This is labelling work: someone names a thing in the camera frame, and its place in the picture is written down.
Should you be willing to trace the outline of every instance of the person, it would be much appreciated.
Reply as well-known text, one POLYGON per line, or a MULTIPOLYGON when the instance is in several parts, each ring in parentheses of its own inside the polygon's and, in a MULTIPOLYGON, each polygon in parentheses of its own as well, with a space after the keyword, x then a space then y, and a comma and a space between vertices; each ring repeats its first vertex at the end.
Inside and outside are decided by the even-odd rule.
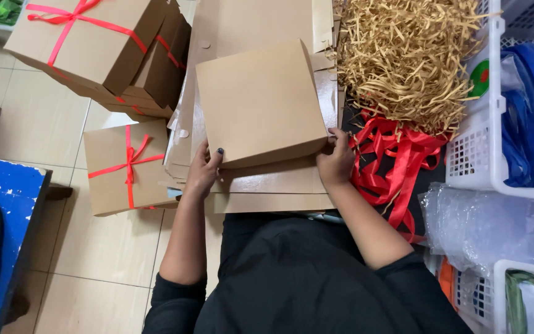
POLYGON ((224 150, 189 169, 145 318, 159 333, 471 333, 422 258, 350 184, 337 128, 316 155, 345 225, 271 213, 226 215, 219 283, 205 300, 204 199, 224 150))

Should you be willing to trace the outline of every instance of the hand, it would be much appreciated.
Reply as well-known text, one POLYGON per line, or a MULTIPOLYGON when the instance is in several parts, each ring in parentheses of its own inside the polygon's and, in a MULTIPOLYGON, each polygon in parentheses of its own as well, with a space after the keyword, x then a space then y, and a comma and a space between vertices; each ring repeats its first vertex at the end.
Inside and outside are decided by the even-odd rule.
POLYGON ((348 144, 347 133, 338 128, 330 128, 329 132, 333 137, 329 137, 327 145, 316 155, 320 179, 328 191, 335 186, 349 183, 355 160, 355 154, 348 144))
POLYGON ((218 148, 210 158, 210 154, 207 152, 208 147, 209 143, 205 139, 197 148, 195 158, 189 167, 183 197, 191 196, 204 200, 210 194, 211 186, 214 185, 215 179, 218 177, 218 166, 224 157, 224 150, 218 148))

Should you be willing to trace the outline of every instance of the tile floor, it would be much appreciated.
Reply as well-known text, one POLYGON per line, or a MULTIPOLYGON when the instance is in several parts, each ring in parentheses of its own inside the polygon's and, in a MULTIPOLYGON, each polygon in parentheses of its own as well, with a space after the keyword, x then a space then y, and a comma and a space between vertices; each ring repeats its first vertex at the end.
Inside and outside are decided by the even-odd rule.
MULTIPOLYGON (((178 0, 192 22, 195 1, 178 0)), ((74 188, 46 203, 20 289, 30 311, 3 333, 141 332, 174 210, 110 217, 90 212, 82 132, 131 124, 80 97, 45 73, 16 61, 0 45, 0 159, 51 169, 74 188)), ((223 216, 206 218, 208 294, 217 284, 223 216)))

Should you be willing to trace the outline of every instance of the black sleeve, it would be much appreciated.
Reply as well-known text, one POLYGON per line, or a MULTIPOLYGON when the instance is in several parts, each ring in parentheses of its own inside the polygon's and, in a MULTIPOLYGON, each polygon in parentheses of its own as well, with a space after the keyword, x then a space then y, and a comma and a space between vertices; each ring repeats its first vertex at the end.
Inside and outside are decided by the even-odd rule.
POLYGON ((163 279, 158 273, 143 334, 193 333, 205 302, 206 286, 207 278, 193 285, 182 285, 163 279))
POLYGON ((382 267, 376 274, 410 310, 424 333, 473 333, 420 255, 411 253, 382 267))

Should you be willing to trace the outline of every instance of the red satin ribbon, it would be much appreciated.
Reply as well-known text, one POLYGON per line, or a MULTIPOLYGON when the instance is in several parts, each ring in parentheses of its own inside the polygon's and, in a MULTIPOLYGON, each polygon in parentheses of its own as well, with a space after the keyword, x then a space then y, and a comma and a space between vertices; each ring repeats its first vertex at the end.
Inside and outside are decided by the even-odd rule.
POLYGON ((133 167, 132 165, 136 163, 143 163, 148 161, 154 161, 154 160, 161 160, 164 159, 164 155, 155 155, 151 157, 147 157, 145 159, 141 159, 140 161, 136 161, 141 152, 143 152, 145 146, 148 144, 149 140, 148 135, 144 135, 144 140, 141 142, 141 145, 137 149, 137 152, 131 147, 131 126, 125 125, 125 143, 127 145, 127 163, 123 163, 122 165, 116 165, 112 167, 108 167, 105 169, 101 169, 100 171, 92 172, 88 174, 88 178, 95 178, 99 175, 118 171, 119 169, 123 167, 127 167, 127 180, 125 181, 125 184, 127 185, 127 197, 129 198, 129 208, 130 209, 155 209, 153 206, 147 207, 147 208, 135 208, 133 204, 133 181, 134 181, 134 175, 133 175, 133 167))
POLYGON ((156 35, 155 40, 157 40, 160 44, 162 44, 166 48, 166 50, 168 51, 168 58, 172 60, 172 62, 174 63, 176 67, 180 67, 183 70, 187 69, 187 66, 185 66, 182 62, 179 62, 176 60, 172 52, 170 52, 170 47, 168 46, 168 43, 166 43, 166 41, 162 38, 162 36, 156 35))
MULTIPOLYGON (((117 101, 119 101, 120 103, 125 103, 125 104, 127 104, 127 102, 125 102, 125 100, 121 99, 121 98, 118 97, 118 96, 115 96, 115 99, 117 99, 117 101)), ((130 107, 133 108, 133 110, 137 111, 137 113, 138 113, 139 115, 146 116, 143 112, 141 112, 141 110, 139 110, 139 109, 137 108, 137 105, 130 106, 130 107)))
POLYGON ((397 121, 390 121, 382 117, 369 117, 366 110, 361 116, 366 125, 358 132, 350 147, 356 150, 354 170, 351 177, 352 184, 362 196, 373 206, 395 204, 389 223, 395 229, 401 222, 405 224, 410 234, 403 234, 405 239, 413 242, 415 236, 415 222, 411 212, 407 209, 409 198, 413 192, 413 185, 420 168, 434 169, 440 162, 440 148, 448 142, 445 137, 432 137, 430 135, 413 131, 408 127, 397 128, 397 121), (376 160, 360 169, 362 154, 375 153, 376 160), (395 157, 394 167, 383 177, 376 175, 383 155, 395 157), (426 158, 434 156, 436 163, 430 166, 426 158), (362 187, 379 194, 376 197, 362 189, 362 187))
POLYGON ((65 27, 63 28, 63 31, 61 32, 61 35, 59 36, 59 39, 55 43, 55 47, 53 48, 53 52, 51 52, 49 61, 47 64, 55 70, 58 74, 60 74, 63 78, 67 78, 63 73, 61 73, 59 70, 57 70, 55 67, 53 67, 53 64, 55 63, 55 59, 57 58, 57 54, 59 53, 59 50, 61 49, 61 45, 63 45, 63 42, 65 41, 65 38, 67 37, 67 34, 70 33, 71 27, 74 25, 75 21, 78 19, 81 19, 82 21, 90 22, 96 26, 107 28, 110 30, 114 30, 115 32, 119 32, 122 34, 129 35, 139 46, 139 49, 141 49, 144 53, 147 51, 147 48, 145 47, 144 43, 141 42, 139 37, 135 34, 133 30, 119 27, 116 24, 112 24, 110 22, 101 21, 99 19, 93 19, 91 17, 85 17, 81 15, 83 12, 88 11, 92 7, 96 6, 101 0, 79 0, 78 5, 75 7, 73 12, 64 11, 55 7, 49 7, 49 6, 42 6, 42 5, 33 5, 28 4, 26 6, 27 10, 33 10, 33 11, 41 11, 45 12, 47 14, 56 14, 58 16, 55 17, 43 17, 37 14, 30 14, 28 15, 28 20, 33 21, 34 19, 40 19, 42 21, 51 23, 51 24, 65 24, 65 27))

